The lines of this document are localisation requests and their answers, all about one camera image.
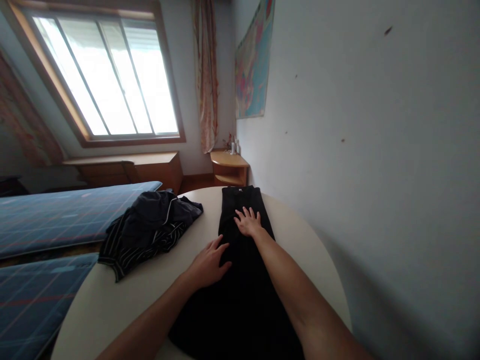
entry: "bed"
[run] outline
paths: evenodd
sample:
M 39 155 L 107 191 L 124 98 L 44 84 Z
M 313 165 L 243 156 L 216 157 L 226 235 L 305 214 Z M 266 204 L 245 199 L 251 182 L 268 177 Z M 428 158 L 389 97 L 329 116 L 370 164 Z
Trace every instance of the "bed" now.
M 110 223 L 159 181 L 0 198 L 0 259 L 101 242 Z
M 90 253 L 0 268 L 2 360 L 42 355 L 97 259 Z

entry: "forearm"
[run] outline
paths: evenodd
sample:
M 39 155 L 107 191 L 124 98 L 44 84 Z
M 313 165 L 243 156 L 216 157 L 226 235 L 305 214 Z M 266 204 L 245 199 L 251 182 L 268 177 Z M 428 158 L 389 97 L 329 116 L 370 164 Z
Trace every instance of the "forearm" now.
M 196 290 L 187 276 L 179 276 L 159 299 L 99 355 L 97 360 L 153 359 L 180 311 Z
M 293 258 L 263 228 L 253 239 L 307 359 L 367 355 Z

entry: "curtain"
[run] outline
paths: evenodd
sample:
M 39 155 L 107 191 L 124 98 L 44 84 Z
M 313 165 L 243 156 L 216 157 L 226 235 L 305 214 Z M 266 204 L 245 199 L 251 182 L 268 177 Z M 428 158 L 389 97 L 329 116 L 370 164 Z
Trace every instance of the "curtain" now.
M 212 151 L 219 133 L 217 40 L 212 0 L 192 0 L 195 77 L 201 149 Z
M 0 52 L 0 123 L 18 139 L 23 155 L 34 167 L 62 163 L 62 149 L 30 102 Z

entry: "hand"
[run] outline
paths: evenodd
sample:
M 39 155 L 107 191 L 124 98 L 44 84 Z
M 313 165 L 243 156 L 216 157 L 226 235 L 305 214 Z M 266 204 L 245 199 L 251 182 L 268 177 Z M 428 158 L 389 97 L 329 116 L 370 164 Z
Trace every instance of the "hand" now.
M 222 267 L 219 267 L 220 257 L 230 245 L 225 243 L 219 246 L 223 237 L 223 235 L 220 235 L 215 240 L 210 241 L 185 271 L 185 277 L 192 281 L 195 290 L 216 283 L 232 266 L 232 262 L 227 261 Z
M 252 208 L 248 211 L 244 206 L 243 213 L 238 210 L 235 210 L 235 212 L 238 215 L 238 218 L 234 217 L 233 219 L 243 235 L 253 237 L 258 230 L 262 229 L 259 212 L 256 213 L 256 218 Z

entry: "tabletop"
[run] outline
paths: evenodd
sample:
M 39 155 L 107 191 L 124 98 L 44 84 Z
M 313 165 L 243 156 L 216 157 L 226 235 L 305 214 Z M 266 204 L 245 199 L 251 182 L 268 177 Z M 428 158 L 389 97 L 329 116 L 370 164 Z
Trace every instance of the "tabletop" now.
M 83 282 L 60 329 L 52 360 L 95 359 L 135 318 L 187 269 L 205 245 L 217 237 L 222 186 L 183 194 L 202 203 L 204 213 L 167 254 L 141 264 L 119 283 L 114 271 L 96 264 Z M 350 313 L 339 275 L 313 229 L 293 210 L 262 194 L 275 239 L 308 275 L 345 325 Z M 168 339 L 156 359 L 190 359 Z
M 149 152 L 139 154 L 75 157 L 65 160 L 63 165 L 97 165 L 102 163 L 130 162 L 135 165 L 169 163 L 178 154 L 178 151 Z

